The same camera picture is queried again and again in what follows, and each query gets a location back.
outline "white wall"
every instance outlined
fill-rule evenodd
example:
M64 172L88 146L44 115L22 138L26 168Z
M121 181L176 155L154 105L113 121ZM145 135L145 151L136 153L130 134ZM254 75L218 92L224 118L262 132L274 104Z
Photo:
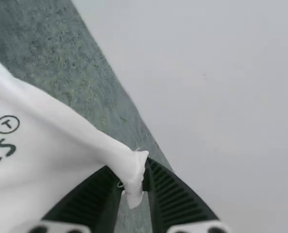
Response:
M288 232L288 0L74 3L176 173L235 232Z

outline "white cloth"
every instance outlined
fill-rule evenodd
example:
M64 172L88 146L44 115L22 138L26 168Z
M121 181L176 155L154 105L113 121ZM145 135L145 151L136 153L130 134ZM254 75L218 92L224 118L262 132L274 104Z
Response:
M40 219L104 165L124 184L129 207L136 207L147 156L0 64L0 233Z

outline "black plastic part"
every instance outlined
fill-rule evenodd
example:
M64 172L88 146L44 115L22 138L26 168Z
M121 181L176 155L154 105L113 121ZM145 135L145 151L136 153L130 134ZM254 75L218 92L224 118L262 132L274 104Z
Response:
M29 230L29 233L47 233L48 229L46 226L37 226Z
M101 168L67 194L43 220L85 225L92 233L114 232L122 192L118 182L107 166Z
M226 233L223 229L212 227L208 230L208 233Z
M113 233L122 188L103 167L67 194L43 219L86 225L92 233ZM210 208L170 170L148 158L143 190L148 192L153 233L173 225L218 219Z
M143 190L148 192L154 233L166 233L173 225L218 219L180 178L150 158Z
M70 230L67 233L82 233L82 231L80 231L80 230Z

